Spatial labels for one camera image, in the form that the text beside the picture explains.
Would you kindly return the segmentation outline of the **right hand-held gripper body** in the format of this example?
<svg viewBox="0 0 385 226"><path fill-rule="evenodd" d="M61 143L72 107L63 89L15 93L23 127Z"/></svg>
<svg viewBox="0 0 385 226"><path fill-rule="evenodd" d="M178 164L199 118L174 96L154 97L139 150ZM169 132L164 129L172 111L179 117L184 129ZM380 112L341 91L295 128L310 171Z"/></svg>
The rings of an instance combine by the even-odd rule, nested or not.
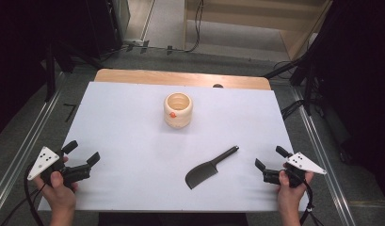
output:
<svg viewBox="0 0 385 226"><path fill-rule="evenodd" d="M290 187L295 188L302 184L305 180L305 173L307 171L325 175L327 171L315 164L311 159L303 153L291 153L291 156L286 159L286 171L289 177ZM262 171L264 181L266 183L279 185L279 171L265 168Z"/></svg>

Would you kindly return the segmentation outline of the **light wooden frame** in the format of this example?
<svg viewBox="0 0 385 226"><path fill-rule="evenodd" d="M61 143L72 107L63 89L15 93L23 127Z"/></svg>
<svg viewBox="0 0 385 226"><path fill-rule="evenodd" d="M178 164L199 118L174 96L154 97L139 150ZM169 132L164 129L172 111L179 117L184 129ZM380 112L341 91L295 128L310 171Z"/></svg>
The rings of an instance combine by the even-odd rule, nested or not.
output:
<svg viewBox="0 0 385 226"><path fill-rule="evenodd" d="M262 60L301 57L332 0L183 0L184 49Z"/></svg>

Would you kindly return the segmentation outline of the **person's left hand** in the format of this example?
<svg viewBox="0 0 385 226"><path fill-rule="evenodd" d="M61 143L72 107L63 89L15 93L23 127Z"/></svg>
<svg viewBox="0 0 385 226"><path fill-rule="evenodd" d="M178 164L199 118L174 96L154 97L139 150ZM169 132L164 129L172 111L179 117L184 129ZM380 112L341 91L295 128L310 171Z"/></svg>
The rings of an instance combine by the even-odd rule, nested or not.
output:
<svg viewBox="0 0 385 226"><path fill-rule="evenodd" d="M51 184L47 186L38 175L33 179L33 182L48 201L52 214L65 217L73 214L76 206L75 192L78 189L78 184L72 183L71 188L66 187L63 176L59 171L52 172L50 180Z"/></svg>

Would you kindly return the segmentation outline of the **white board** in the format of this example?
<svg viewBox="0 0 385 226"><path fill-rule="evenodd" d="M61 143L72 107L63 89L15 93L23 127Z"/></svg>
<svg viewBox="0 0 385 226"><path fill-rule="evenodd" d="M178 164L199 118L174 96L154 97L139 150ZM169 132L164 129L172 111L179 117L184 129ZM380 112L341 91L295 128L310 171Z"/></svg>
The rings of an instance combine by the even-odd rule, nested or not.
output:
<svg viewBox="0 0 385 226"><path fill-rule="evenodd" d="M181 129L164 120L164 100L174 92L193 102ZM276 188L255 159L278 170L284 159L276 147L292 148L271 90L108 82L88 84L66 139L78 143L69 165L101 157L76 193L77 209L86 211L274 211ZM217 164L217 174L187 186L190 170L233 146L239 150Z"/></svg>

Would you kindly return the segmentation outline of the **wooden table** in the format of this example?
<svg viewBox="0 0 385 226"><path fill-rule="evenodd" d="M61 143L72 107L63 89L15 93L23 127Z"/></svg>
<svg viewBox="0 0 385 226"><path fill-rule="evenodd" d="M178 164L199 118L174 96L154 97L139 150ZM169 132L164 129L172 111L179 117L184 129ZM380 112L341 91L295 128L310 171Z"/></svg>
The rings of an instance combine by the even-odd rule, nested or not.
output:
<svg viewBox="0 0 385 226"><path fill-rule="evenodd" d="M207 73L101 69L96 73L94 81L209 88L223 87L225 89L271 90L269 81L266 78Z"/></svg>

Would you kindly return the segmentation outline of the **black stand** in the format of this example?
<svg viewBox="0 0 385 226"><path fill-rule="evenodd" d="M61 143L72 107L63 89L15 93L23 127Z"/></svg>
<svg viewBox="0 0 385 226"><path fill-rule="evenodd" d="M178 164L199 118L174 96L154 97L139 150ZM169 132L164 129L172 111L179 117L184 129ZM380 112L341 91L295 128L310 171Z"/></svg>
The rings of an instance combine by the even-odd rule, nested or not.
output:
<svg viewBox="0 0 385 226"><path fill-rule="evenodd" d="M45 47L45 55L47 89L45 102L49 102L56 92L55 63L57 63L64 72L70 73L74 69L72 56L81 58L96 70L100 70L104 67L91 56L88 56L82 51L61 40L51 40Z"/></svg>

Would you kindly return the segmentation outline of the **person's right hand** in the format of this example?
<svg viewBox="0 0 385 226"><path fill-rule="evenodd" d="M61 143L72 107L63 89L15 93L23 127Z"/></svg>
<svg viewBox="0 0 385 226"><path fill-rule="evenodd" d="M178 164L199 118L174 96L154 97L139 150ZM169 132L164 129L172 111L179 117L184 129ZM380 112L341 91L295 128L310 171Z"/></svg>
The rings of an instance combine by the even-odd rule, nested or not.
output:
<svg viewBox="0 0 385 226"><path fill-rule="evenodd" d="M299 186L290 187L289 177L285 170L279 173L279 181L281 185L278 190L278 209L282 216L298 217L298 207L307 186L302 183Z"/></svg>

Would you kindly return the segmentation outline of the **black spatula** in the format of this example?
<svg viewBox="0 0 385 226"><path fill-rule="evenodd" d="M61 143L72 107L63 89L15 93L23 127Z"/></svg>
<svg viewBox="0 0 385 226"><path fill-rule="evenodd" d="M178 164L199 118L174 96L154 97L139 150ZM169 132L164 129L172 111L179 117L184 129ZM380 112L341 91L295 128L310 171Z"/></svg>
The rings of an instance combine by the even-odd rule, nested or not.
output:
<svg viewBox="0 0 385 226"><path fill-rule="evenodd" d="M205 180L217 174L217 164L226 159L227 157L231 156L232 154L236 153L238 150L238 146L233 146L226 152L215 157L214 159L197 165L195 168L190 170L184 178L187 186L190 189L193 189Z"/></svg>

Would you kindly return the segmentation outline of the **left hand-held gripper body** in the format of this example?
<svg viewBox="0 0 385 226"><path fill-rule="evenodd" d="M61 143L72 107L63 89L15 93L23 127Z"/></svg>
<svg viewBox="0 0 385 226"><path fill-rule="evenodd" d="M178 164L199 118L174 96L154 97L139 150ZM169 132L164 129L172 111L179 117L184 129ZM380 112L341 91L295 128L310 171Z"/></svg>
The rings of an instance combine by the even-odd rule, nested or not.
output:
<svg viewBox="0 0 385 226"><path fill-rule="evenodd" d="M46 185L51 184L50 175L54 171L59 171L64 179L64 185L72 187L72 183L87 179L90 176L91 168L87 163L76 167L67 167L64 159L65 153L60 150L52 151L48 147L43 147L33 165L28 172L26 179L33 181L38 175Z"/></svg>

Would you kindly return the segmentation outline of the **metal floor rail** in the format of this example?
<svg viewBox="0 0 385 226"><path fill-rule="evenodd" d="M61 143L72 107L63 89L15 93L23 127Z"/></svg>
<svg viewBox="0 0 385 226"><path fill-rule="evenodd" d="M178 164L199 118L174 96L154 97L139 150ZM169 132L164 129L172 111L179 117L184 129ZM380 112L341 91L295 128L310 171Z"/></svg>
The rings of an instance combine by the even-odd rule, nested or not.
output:
<svg viewBox="0 0 385 226"><path fill-rule="evenodd" d="M24 198L24 167L40 152L40 134L51 119L70 73L56 75L56 91L45 101L45 88L35 93L0 135L0 221Z"/></svg>
<svg viewBox="0 0 385 226"><path fill-rule="evenodd" d="M325 226L358 226L313 114L309 115L304 105L296 106L287 124L294 150L308 155L327 171L326 175L315 176L311 184L313 214Z"/></svg>

